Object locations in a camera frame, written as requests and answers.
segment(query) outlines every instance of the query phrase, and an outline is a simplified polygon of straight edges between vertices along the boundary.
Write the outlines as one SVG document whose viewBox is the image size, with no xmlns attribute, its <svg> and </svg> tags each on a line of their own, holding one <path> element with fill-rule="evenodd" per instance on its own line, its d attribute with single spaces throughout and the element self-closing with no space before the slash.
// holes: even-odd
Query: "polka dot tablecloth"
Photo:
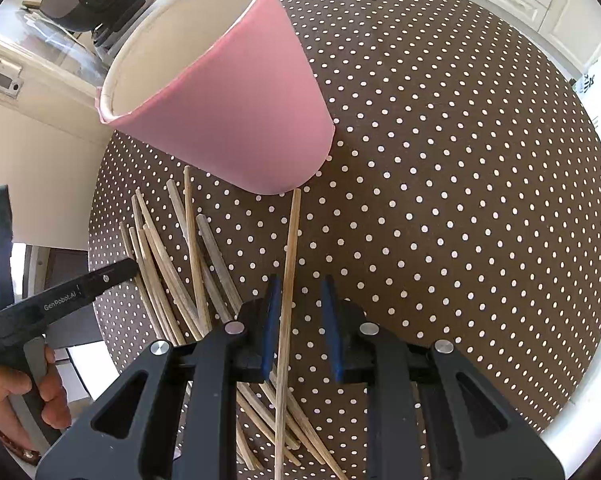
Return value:
<svg viewBox="0 0 601 480">
<path fill-rule="evenodd" d="M 468 0 L 282 2 L 336 124 L 302 189 L 296 398 L 361 478 L 365 393 L 331 381 L 322 335 L 319 284 L 333 274 L 342 297 L 406 341 L 455 342 L 542 430 L 601 336 L 601 144 L 576 95 L 525 37 Z M 92 268 L 123 257 L 118 222 L 133 224 L 140 187 L 193 295 L 166 188 L 173 178 L 183 189 L 183 167 L 114 135 L 90 221 Z M 194 186 L 243 300 L 262 295 L 267 275 L 282 275 L 291 193 L 256 196 L 197 170 Z M 153 339 L 135 287 L 113 288 L 96 313 L 122 370 Z M 240 475 L 273 478 L 273 446 L 241 422 L 266 470 Z M 290 477 L 332 476 L 296 454 Z"/>
</svg>

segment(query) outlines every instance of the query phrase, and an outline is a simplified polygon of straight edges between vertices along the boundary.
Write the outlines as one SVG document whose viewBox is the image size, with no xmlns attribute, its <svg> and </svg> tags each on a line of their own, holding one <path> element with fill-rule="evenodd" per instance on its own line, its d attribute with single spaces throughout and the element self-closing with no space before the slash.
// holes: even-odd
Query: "hand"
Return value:
<svg viewBox="0 0 601 480">
<path fill-rule="evenodd" d="M 54 364 L 54 351 L 45 347 L 47 359 L 47 375 L 40 382 L 39 391 L 45 407 L 42 410 L 42 420 L 57 430 L 71 425 L 71 415 L 67 404 L 67 392 Z M 0 366 L 0 431 L 12 442 L 25 449 L 33 449 L 29 435 L 16 417 L 8 396 L 23 395 L 32 389 L 32 382 L 27 374 Z"/>
</svg>

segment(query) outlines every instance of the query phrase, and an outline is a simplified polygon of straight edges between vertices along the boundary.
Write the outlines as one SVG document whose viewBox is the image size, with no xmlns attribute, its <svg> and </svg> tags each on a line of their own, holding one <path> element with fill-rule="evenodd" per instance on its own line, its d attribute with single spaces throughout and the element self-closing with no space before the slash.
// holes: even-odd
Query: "pink cup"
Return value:
<svg viewBox="0 0 601 480">
<path fill-rule="evenodd" d="M 301 186 L 333 121 L 279 0 L 170 0 L 130 36 L 103 123 L 259 194 Z"/>
</svg>

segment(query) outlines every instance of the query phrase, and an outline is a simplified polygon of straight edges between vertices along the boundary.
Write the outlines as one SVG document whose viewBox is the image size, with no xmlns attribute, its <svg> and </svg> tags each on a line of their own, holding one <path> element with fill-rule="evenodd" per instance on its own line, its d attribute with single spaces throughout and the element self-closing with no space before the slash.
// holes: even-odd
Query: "silver bolt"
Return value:
<svg viewBox="0 0 601 480">
<path fill-rule="evenodd" d="M 441 354 L 451 354 L 454 351 L 453 343 L 446 339 L 438 339 L 436 343 L 433 344 L 433 347 Z"/>
<path fill-rule="evenodd" d="M 244 329 L 245 325 L 240 321 L 230 321 L 225 325 L 225 332 L 231 335 L 242 334 Z"/>
<path fill-rule="evenodd" d="M 370 323 L 369 321 L 360 325 L 359 330 L 364 335 L 376 335 L 380 332 L 380 329 L 376 323 Z"/>
<path fill-rule="evenodd" d="M 166 354 L 169 350 L 169 343 L 167 341 L 155 341 L 151 346 L 151 352 L 154 355 Z"/>
</svg>

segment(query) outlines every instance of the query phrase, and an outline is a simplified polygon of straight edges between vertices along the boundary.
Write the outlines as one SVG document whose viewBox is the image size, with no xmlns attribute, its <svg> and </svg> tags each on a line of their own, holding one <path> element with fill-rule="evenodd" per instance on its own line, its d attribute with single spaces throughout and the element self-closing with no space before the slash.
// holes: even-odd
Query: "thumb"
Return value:
<svg viewBox="0 0 601 480">
<path fill-rule="evenodd" d="M 10 394 L 23 395 L 31 389 L 32 381 L 27 374 L 0 366 L 0 402 Z"/>
</svg>

